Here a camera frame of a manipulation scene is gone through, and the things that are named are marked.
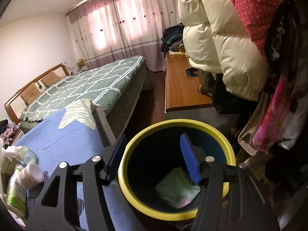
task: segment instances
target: white wall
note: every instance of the white wall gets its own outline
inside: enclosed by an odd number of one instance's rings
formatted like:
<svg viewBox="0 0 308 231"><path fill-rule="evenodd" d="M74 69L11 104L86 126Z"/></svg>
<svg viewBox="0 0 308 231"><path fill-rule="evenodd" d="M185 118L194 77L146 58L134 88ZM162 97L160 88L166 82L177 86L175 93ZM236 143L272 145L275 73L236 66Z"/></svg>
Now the white wall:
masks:
<svg viewBox="0 0 308 231"><path fill-rule="evenodd" d="M9 119L4 104L37 76L68 60L79 59L68 17L28 18L0 28L0 120Z"/></svg>

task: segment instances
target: cream puffer jacket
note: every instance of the cream puffer jacket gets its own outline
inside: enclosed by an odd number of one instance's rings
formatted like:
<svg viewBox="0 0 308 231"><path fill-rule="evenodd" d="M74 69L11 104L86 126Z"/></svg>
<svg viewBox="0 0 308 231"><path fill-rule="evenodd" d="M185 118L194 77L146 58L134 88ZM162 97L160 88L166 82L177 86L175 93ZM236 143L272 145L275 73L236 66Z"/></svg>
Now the cream puffer jacket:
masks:
<svg viewBox="0 0 308 231"><path fill-rule="evenodd" d="M183 41L192 67L223 73L227 91L258 101L269 66L230 0L178 0Z"/></svg>

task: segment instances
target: pink garment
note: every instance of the pink garment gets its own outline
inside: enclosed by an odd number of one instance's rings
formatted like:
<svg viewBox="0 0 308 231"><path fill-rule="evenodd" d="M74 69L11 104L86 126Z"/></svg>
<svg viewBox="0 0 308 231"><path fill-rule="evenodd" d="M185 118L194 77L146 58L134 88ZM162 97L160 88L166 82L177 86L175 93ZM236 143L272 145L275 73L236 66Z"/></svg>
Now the pink garment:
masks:
<svg viewBox="0 0 308 231"><path fill-rule="evenodd" d="M231 0L251 41L264 55L267 31L279 5L284 0Z"/></svg>
<svg viewBox="0 0 308 231"><path fill-rule="evenodd" d="M261 151L268 151L274 144L289 112L292 92L287 85L286 78L281 75L267 112L253 137L255 147Z"/></svg>

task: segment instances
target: red polka dot fabric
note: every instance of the red polka dot fabric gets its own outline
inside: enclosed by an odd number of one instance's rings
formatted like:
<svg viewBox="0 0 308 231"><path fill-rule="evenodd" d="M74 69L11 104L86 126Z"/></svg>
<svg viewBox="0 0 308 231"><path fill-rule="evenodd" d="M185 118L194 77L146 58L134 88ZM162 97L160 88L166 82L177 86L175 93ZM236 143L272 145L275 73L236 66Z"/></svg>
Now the red polka dot fabric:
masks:
<svg viewBox="0 0 308 231"><path fill-rule="evenodd" d="M267 31L284 0L231 0L252 42L264 55Z"/></svg>

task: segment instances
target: yellow rim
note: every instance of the yellow rim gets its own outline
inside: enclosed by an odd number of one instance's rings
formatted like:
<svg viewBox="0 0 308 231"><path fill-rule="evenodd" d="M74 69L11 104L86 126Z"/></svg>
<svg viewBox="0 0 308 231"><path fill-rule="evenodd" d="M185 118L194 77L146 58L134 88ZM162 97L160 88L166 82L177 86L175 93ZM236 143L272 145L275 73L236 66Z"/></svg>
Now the yellow rim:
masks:
<svg viewBox="0 0 308 231"><path fill-rule="evenodd" d="M130 155L132 154L133 150L137 146L137 144L143 140L145 137L149 136L150 134L169 127L175 127L175 126L183 126L183 127L191 127L200 129L209 135L211 135L213 138L216 139L216 141L220 144L224 151L224 155L226 156L227 164L235 166L235 155L233 152L233 149L222 133L220 133L217 129L213 128L212 126L203 123L198 122L194 120L187 120L187 119L175 119L175 120L167 120L164 122L156 123L152 126L149 126L139 132L131 141L127 144L120 167L118 171L119 176L119 184L121 187L121 190L126 197L126 199L130 202L131 205L133 205L137 210L140 212L164 221L182 221L182 220L188 220L195 218L198 209L194 209L185 213L163 213L160 211L157 211L155 209L152 209L145 204L143 204L138 198L134 195L131 188L128 186L127 182L127 164ZM223 194L222 197L225 197L229 191L229 184L224 183L223 187Z"/></svg>

